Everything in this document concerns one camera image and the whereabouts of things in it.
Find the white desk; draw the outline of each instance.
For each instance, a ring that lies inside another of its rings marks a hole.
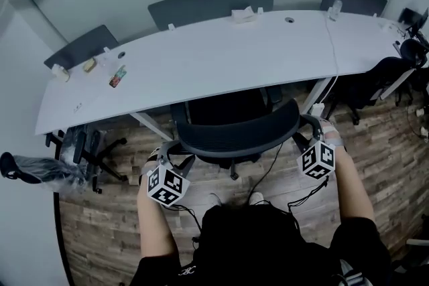
[[[285,17],[295,19],[287,23]],[[130,114],[169,139],[138,111],[216,94],[321,79],[302,109],[306,112],[336,75],[331,33],[340,74],[366,72],[386,56],[397,56],[397,39],[379,27],[384,19],[342,13],[337,22],[320,11],[274,11],[236,25],[220,18],[163,31],[110,52],[125,56],[127,75],[109,86],[109,68],[85,74],[71,70],[67,83],[48,83],[36,134]]]

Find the small box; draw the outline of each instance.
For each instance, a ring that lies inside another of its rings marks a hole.
[[[301,173],[319,180],[335,170],[335,146],[317,141],[296,161]]]

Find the white sneaker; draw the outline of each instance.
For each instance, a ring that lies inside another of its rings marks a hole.
[[[261,192],[253,192],[249,199],[249,205],[262,205],[263,195]]]
[[[222,206],[221,199],[214,193],[210,193],[208,195],[207,201],[210,208],[214,206]]]

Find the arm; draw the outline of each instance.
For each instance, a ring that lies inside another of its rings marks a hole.
[[[161,205],[147,196],[147,176],[141,178],[141,186],[137,195],[137,211],[139,214],[141,257],[158,257],[177,254],[178,249],[168,226]]]
[[[335,149],[335,175],[341,218],[362,217],[374,221],[374,209],[351,156],[344,147]]]

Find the hand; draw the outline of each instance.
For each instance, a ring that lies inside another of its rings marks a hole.
[[[344,145],[339,144],[342,143],[343,140],[341,139],[340,133],[337,129],[335,129],[334,125],[327,121],[326,119],[320,120],[322,125],[322,130],[324,133],[325,142],[329,143],[329,141],[335,142],[335,161],[338,163],[340,160],[342,160],[345,156],[348,156]]]

